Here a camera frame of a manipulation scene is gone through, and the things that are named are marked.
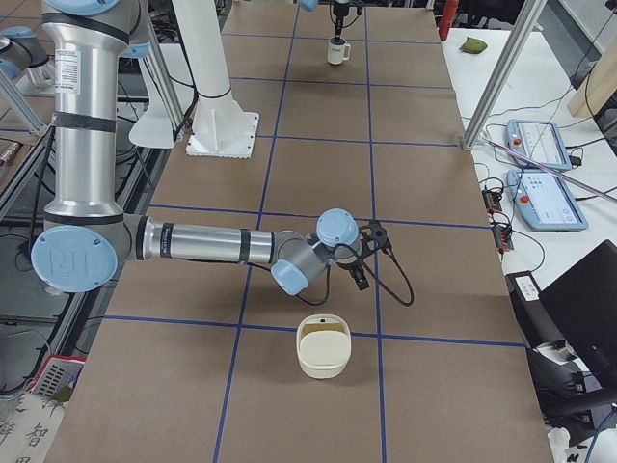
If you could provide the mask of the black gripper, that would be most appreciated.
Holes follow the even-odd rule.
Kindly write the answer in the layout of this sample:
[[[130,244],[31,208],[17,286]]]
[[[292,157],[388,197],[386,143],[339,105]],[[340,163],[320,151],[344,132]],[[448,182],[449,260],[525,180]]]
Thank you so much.
[[[336,41],[341,40],[342,29],[344,27],[344,17],[349,14],[350,10],[350,2],[343,0],[333,0],[333,14],[335,16],[334,25],[335,25],[335,35],[334,39]]]
[[[361,266],[363,260],[369,257],[372,251],[364,238],[358,238],[351,244],[338,243],[335,246],[335,262],[342,268],[349,270],[351,277],[358,290],[363,291],[369,288],[364,269]]]

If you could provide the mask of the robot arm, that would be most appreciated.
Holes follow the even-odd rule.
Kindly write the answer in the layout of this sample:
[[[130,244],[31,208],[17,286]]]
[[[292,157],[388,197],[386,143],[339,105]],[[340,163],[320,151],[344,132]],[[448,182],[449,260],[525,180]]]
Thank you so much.
[[[148,45],[142,1],[45,1],[42,22],[55,44],[54,200],[31,262],[64,292],[102,286],[126,261],[150,258],[232,262],[266,267],[289,295],[337,265],[367,288],[373,252],[367,228],[334,208],[310,235],[157,222],[127,214],[115,199],[118,64]]]
[[[306,11],[312,12],[319,4],[318,0],[299,0],[297,4]],[[335,0],[330,2],[330,19],[335,26],[335,38],[341,39],[345,17],[349,14],[351,2]]]

